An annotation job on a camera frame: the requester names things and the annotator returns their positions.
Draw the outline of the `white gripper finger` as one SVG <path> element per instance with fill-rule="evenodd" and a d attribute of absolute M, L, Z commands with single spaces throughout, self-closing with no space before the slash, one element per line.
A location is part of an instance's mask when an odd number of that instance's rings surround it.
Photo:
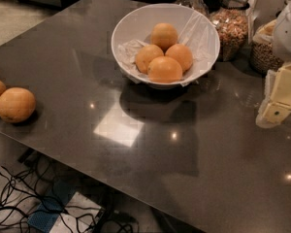
<path fill-rule="evenodd" d="M 264 100 L 258 110 L 256 124 L 261 128 L 280 125 L 285 119 L 283 70 L 270 70 L 265 79 Z"/>

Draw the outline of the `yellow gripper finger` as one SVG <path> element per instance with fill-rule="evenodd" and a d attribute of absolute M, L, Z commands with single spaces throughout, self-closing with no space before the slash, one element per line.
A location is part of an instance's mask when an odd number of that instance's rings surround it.
<path fill-rule="evenodd" d="M 281 124 L 290 114 L 291 62 L 285 62 L 277 71 L 267 73 L 261 118 L 267 123 Z"/>

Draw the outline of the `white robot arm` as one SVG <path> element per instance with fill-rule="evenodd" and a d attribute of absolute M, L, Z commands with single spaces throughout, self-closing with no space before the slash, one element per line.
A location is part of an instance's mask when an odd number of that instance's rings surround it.
<path fill-rule="evenodd" d="M 276 19 L 273 54 L 284 63 L 266 76 L 265 98 L 256 118 L 256 124 L 261 128 L 278 126 L 291 114 L 291 1 Z"/>

